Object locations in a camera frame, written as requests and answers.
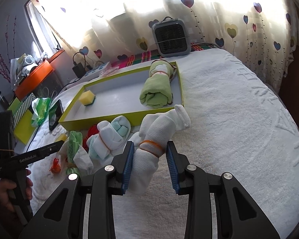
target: metal pivot bolt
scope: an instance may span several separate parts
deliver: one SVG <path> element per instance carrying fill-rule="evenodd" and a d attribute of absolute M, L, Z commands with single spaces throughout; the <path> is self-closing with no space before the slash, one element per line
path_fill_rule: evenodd
<path fill-rule="evenodd" d="M 232 174 L 229 173 L 229 172 L 225 172 L 224 173 L 224 178 L 227 179 L 227 180 L 231 180 L 232 179 Z"/>
<path fill-rule="evenodd" d="M 194 170 L 196 170 L 196 166 L 193 164 L 189 164 L 189 165 L 187 165 L 187 169 L 190 171 L 194 171 Z"/>
<path fill-rule="evenodd" d="M 111 171 L 114 170 L 114 166 L 112 166 L 112 165 L 106 165 L 106 166 L 104 167 L 104 170 L 106 170 L 107 172 L 111 172 Z"/>
<path fill-rule="evenodd" d="M 77 179 L 77 174 L 76 173 L 71 173 L 69 175 L 69 180 L 74 181 L 75 179 Z"/>

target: white blanket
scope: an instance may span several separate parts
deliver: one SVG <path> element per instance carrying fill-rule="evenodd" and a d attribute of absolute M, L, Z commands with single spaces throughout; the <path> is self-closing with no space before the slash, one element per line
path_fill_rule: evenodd
<path fill-rule="evenodd" d="M 286 238 L 299 222 L 299 132 L 290 114 L 254 73 L 224 50 L 192 52 L 168 61 L 177 61 L 184 106 L 192 121 L 190 129 L 173 136 L 177 150 L 206 172 L 231 172 L 281 239 Z M 120 71 L 148 65 L 144 62 Z M 80 87 L 60 95 L 63 105 L 69 104 Z M 44 125 L 32 149 L 57 136 Z M 65 177 L 49 172 L 52 160 L 50 156 L 31 166 L 34 211 Z M 187 199 L 173 191 L 162 156 L 144 195 L 113 197 L 116 237 L 183 238 Z"/>

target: smartphone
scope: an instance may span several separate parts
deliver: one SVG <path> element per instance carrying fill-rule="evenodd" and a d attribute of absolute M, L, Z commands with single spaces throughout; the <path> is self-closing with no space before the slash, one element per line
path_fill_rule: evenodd
<path fill-rule="evenodd" d="M 52 131 L 59 124 L 59 119 L 63 114 L 61 100 L 58 100 L 49 110 L 49 129 Z"/>

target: window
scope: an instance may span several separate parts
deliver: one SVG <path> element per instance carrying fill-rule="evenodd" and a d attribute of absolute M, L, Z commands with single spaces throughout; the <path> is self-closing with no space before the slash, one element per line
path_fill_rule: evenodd
<path fill-rule="evenodd" d="M 30 1 L 25 4 L 25 12 L 40 53 L 46 52 L 48 57 L 53 56 L 61 49 L 61 45 L 51 31 L 50 26 Z"/>

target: heart-patterned curtain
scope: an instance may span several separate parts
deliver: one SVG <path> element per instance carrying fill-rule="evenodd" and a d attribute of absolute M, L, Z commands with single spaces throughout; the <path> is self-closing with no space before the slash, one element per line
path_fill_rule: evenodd
<path fill-rule="evenodd" d="M 217 43 L 278 92 L 299 44 L 292 0 L 31 0 L 73 55 L 89 64 L 156 49 L 151 27 L 184 20 L 191 42 Z"/>

